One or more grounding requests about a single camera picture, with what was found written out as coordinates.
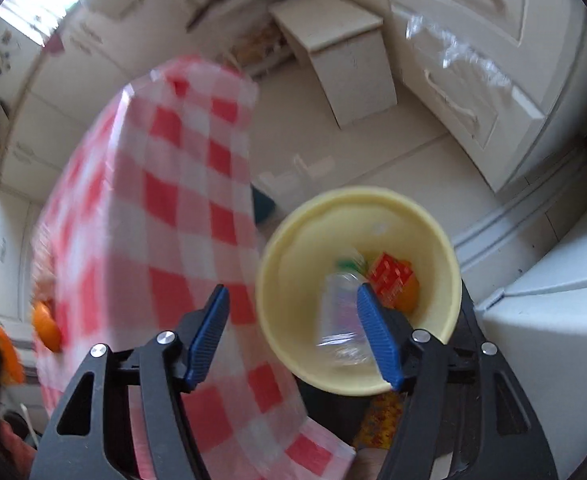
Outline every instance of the white appliance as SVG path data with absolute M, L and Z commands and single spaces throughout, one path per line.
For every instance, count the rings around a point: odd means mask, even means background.
M 587 455 L 587 213 L 477 312 L 544 428 L 560 480 Z

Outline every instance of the white wall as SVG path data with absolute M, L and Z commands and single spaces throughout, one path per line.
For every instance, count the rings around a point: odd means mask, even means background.
M 41 47 L 0 18 L 0 37 L 6 30 L 11 33 L 11 40 L 8 45 L 0 42 L 0 51 L 10 53 L 11 69 L 0 76 L 0 98 L 12 105 Z

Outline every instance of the orange fruit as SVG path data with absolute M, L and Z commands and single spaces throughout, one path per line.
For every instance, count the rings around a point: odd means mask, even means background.
M 417 301 L 420 295 L 420 284 L 416 274 L 411 274 L 402 290 L 398 293 L 393 302 L 393 307 L 400 310 L 403 314 L 411 314 L 417 307 Z
M 40 341 L 52 352 L 61 351 L 62 333 L 51 315 L 49 308 L 42 301 L 34 305 L 34 311 L 31 314 L 31 323 L 36 330 Z
M 0 326 L 0 353 L 2 354 L 2 384 L 24 383 L 25 371 L 18 360 L 16 349 L 11 344 L 11 339 Z

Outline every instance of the metal screw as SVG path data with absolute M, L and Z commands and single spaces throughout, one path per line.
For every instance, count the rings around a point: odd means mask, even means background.
M 92 357 L 103 357 L 107 353 L 107 345 L 103 343 L 98 343 L 91 347 L 91 356 Z
M 176 338 L 176 334 L 171 332 L 171 330 L 165 330 L 165 332 L 160 332 L 156 337 L 156 341 L 161 345 L 168 345 L 169 343 L 173 343 L 173 340 Z
M 494 345 L 491 341 L 485 341 L 482 346 L 480 347 L 482 353 L 484 355 L 496 355 L 497 354 L 497 346 Z
M 427 332 L 427 330 L 422 330 L 419 328 L 418 330 L 414 330 L 413 334 L 411 334 L 411 338 L 416 343 L 426 343 L 431 339 L 431 334 Z

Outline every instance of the yellow bowl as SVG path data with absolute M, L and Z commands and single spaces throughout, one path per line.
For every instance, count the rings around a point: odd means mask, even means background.
M 289 370 L 321 390 L 369 396 L 391 389 L 375 364 L 338 366 L 317 348 L 318 305 L 336 260 L 356 249 L 369 261 L 385 251 L 409 260 L 420 282 L 409 321 L 446 343 L 462 297 L 460 267 L 442 227 L 412 200 L 377 187 L 323 193 L 273 234 L 256 283 L 258 320 Z

